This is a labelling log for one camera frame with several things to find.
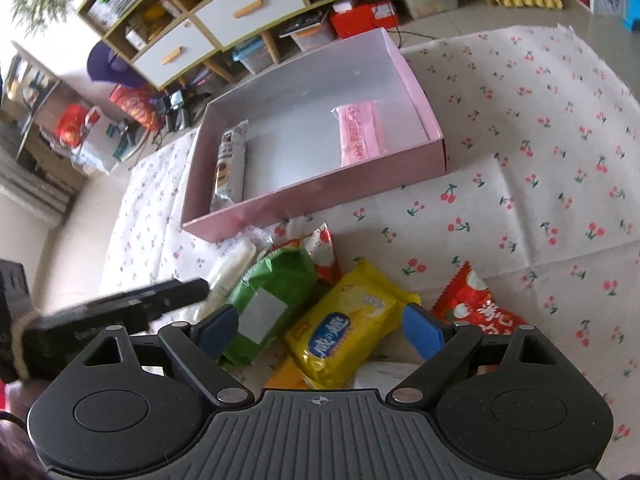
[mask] ridged gray surface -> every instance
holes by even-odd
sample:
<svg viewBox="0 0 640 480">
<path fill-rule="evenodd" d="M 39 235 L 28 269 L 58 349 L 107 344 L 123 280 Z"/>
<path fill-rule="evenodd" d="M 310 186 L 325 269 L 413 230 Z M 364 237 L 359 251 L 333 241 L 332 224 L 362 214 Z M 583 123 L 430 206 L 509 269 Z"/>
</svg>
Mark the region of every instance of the ridged gray surface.
<svg viewBox="0 0 640 480">
<path fill-rule="evenodd" d="M 498 480 L 460 460 L 427 418 L 372 391 L 265 392 L 216 415 L 184 456 L 136 480 Z M 602 480 L 583 471 L 574 480 Z"/>
</svg>

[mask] white curtain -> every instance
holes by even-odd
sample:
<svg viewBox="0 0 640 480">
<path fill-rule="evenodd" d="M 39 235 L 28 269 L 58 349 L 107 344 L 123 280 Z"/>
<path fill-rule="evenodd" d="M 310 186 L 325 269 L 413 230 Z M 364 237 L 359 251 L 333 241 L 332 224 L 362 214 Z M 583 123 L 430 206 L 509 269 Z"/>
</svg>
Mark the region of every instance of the white curtain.
<svg viewBox="0 0 640 480">
<path fill-rule="evenodd" d="M 51 227 L 64 218 L 69 197 L 47 182 L 32 175 L 0 149 L 0 193 Z"/>
</svg>

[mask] white tablecloth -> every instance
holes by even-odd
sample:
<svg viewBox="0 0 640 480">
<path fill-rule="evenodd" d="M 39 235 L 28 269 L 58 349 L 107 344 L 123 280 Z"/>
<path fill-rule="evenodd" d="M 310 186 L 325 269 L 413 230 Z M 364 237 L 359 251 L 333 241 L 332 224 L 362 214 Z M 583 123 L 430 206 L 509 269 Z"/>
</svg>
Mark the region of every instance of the white tablecloth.
<svg viewBox="0 0 640 480">
<path fill-rule="evenodd" d="M 310 212 L 277 226 L 274 240 L 327 222 L 343 271 L 365 257 L 425 306 L 469 259 L 497 302 L 538 325 L 610 404 L 601 472 L 638 471 L 638 102 L 565 28 L 511 27 L 404 54 L 442 126 L 449 174 Z M 206 276 L 215 246 L 177 224 L 191 143 L 134 170 L 105 292 Z M 280 355 L 239 376 L 263 380 Z"/>
</svg>

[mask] metal screw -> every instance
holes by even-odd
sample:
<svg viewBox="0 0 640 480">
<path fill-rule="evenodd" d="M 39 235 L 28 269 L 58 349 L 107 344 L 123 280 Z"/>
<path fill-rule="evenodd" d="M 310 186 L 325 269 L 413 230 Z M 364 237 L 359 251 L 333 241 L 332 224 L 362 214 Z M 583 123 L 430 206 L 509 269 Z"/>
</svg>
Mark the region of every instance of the metal screw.
<svg viewBox="0 0 640 480">
<path fill-rule="evenodd" d="M 242 388 L 225 388 L 218 392 L 217 397 L 220 402 L 225 404 L 238 404 L 245 402 L 249 398 L 249 393 Z"/>
<path fill-rule="evenodd" d="M 402 402 L 403 404 L 413 404 L 422 400 L 422 392 L 415 388 L 398 388 L 392 394 L 393 400 Z"/>
</svg>

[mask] floor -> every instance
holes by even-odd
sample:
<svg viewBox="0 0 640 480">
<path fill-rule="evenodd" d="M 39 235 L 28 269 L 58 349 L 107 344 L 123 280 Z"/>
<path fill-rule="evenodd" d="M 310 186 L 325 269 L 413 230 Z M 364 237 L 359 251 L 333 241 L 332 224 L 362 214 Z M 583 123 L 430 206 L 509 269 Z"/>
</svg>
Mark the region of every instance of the floor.
<svg viewBox="0 0 640 480">
<path fill-rule="evenodd" d="M 457 10 L 407 23 L 401 30 L 450 38 L 511 25 L 560 23 L 573 27 L 607 64 L 640 96 L 640 34 L 629 34 L 619 20 L 593 16 L 581 6 L 565 1 L 562 12 L 543 9 L 489 8 L 483 0 L 461 0 Z M 392 37 L 398 38 L 395 31 Z M 403 46 L 427 41 L 403 34 Z M 36 304 L 45 312 L 90 300 L 98 295 L 104 259 L 120 202 L 127 188 L 129 167 L 87 183 L 66 224 L 52 234 L 44 256 L 46 272 L 36 288 Z"/>
</svg>

